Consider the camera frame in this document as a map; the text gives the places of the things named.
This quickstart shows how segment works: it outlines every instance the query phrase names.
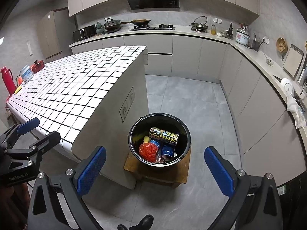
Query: red plastic bag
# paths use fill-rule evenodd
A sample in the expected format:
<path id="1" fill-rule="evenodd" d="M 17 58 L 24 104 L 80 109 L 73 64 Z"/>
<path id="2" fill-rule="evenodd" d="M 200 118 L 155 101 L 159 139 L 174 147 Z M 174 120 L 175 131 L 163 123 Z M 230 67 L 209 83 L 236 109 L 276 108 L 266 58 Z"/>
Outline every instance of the red plastic bag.
<path id="1" fill-rule="evenodd" d="M 140 145 L 139 152 L 146 161 L 155 163 L 158 147 L 152 143 L 144 143 Z"/>

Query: metal screw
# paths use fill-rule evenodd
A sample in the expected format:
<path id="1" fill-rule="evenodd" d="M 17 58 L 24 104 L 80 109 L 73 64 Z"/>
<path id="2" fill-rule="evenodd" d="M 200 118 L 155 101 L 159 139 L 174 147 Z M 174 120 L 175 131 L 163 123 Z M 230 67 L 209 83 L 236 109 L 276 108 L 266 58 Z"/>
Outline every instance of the metal screw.
<path id="1" fill-rule="evenodd" d="M 65 172 L 66 175 L 72 175 L 73 173 L 74 173 L 73 169 L 68 169 Z"/>
<path id="2" fill-rule="evenodd" d="M 38 178 L 43 178 L 45 176 L 45 173 L 41 172 L 37 175 Z"/>
<path id="3" fill-rule="evenodd" d="M 238 175 L 239 176 L 244 176 L 245 175 L 245 171 L 244 170 L 238 170 Z"/>
<path id="4" fill-rule="evenodd" d="M 268 179 L 273 179 L 273 175 L 272 175 L 271 173 L 267 173 L 267 174 L 266 174 L 266 177 L 267 177 Z"/>

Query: black shoe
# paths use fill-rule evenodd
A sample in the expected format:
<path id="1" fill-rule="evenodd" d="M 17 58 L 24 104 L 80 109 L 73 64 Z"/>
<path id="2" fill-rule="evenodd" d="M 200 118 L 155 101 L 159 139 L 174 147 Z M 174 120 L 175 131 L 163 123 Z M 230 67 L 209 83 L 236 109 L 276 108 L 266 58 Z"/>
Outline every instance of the black shoe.
<path id="1" fill-rule="evenodd" d="M 148 214 L 143 219 L 141 219 L 139 224 L 130 227 L 129 230 L 149 230 L 153 225 L 153 222 L 153 216 L 151 214 Z"/>
<path id="2" fill-rule="evenodd" d="M 128 228 L 126 228 L 124 225 L 118 225 L 117 226 L 117 230 L 128 230 Z"/>

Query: blue can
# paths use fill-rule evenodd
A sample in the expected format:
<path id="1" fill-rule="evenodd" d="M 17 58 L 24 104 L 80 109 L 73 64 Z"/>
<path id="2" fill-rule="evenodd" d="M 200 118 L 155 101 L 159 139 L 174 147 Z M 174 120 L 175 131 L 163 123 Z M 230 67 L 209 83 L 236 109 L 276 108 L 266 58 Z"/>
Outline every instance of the blue can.
<path id="1" fill-rule="evenodd" d="M 171 161 L 174 158 L 175 150 L 173 147 L 164 145 L 161 149 L 161 157 L 166 161 Z"/>
<path id="2" fill-rule="evenodd" d="M 150 143 L 156 145 L 158 147 L 158 149 L 160 148 L 160 143 L 156 140 L 150 140 Z"/>

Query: cutting board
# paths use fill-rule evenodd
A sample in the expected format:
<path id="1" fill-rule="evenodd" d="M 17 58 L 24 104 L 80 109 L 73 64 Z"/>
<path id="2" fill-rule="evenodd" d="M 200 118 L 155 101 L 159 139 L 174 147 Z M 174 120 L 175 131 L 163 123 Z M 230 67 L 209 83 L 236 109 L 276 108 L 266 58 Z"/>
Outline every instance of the cutting board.
<path id="1" fill-rule="evenodd" d="M 295 78 L 297 71 L 303 60 L 304 53 L 298 47 L 291 44 L 288 56 L 284 62 L 283 68 L 292 77 Z"/>

